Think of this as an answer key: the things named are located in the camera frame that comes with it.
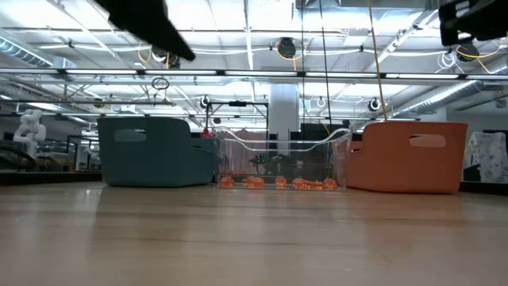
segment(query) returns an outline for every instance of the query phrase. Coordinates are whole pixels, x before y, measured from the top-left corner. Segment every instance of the plastic bin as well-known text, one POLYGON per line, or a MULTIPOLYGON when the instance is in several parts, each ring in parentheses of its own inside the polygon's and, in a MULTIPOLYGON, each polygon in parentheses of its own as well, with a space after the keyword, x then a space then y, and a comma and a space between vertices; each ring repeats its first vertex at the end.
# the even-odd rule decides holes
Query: plastic bin
POLYGON ((214 130, 219 188, 339 191, 346 186, 349 129, 322 141, 248 140, 214 130))

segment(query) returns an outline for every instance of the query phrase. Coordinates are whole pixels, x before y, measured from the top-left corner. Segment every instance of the wall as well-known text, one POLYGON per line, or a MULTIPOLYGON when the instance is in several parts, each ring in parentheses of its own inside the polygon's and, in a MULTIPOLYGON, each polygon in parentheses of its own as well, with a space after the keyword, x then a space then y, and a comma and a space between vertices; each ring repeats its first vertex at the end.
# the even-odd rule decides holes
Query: wall
POLYGON ((506 115, 485 115, 485 114, 461 114, 448 112, 447 119, 449 122, 462 122, 468 124, 469 140, 474 131, 482 131, 485 129, 503 129, 508 130, 508 116, 506 115))

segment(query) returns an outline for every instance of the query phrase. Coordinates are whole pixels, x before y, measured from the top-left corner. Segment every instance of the hanging wire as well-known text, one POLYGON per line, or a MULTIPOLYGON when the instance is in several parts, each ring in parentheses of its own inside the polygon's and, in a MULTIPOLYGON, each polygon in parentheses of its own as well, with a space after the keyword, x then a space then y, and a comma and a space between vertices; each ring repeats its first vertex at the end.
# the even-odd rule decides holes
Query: hanging wire
POLYGON ((371 15, 372 41, 374 42, 375 69, 378 75, 379 97, 381 98, 381 106, 383 107, 384 120, 387 120, 387 107, 384 105, 383 86, 381 85, 381 74, 379 73, 378 48, 377 44, 375 43, 374 20, 372 20, 372 0, 368 0, 368 11, 371 15))
POLYGON ((325 24, 323 23, 323 5, 321 4, 321 0, 319 0, 319 14, 321 15, 321 35, 323 38, 323 52, 325 57, 325 80, 326 80, 326 101, 328 103, 328 116, 330 120, 330 129, 333 131, 332 126, 332 111, 330 109, 330 89, 329 89, 329 79, 328 79, 328 64, 326 63, 326 40, 325 40, 325 24))

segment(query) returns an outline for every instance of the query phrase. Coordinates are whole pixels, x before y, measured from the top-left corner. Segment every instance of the white pillar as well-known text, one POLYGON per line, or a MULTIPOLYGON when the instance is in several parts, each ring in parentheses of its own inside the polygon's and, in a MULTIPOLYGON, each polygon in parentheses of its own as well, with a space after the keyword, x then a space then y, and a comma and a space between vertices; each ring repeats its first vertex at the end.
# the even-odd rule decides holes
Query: white pillar
MULTIPOLYGON (((291 131, 298 131, 299 93, 296 84, 272 84, 268 106, 268 131, 278 134, 279 140, 289 140, 291 131)), ((288 144, 279 144, 279 149, 289 149, 288 144)))

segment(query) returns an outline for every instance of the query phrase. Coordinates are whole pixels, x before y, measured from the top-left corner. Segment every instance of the table surface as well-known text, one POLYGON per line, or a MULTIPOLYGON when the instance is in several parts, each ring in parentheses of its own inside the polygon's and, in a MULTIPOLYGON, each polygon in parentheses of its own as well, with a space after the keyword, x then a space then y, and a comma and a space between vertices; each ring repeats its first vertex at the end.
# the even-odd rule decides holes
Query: table surface
POLYGON ((508 198, 0 190, 0 285, 507 285, 508 198))

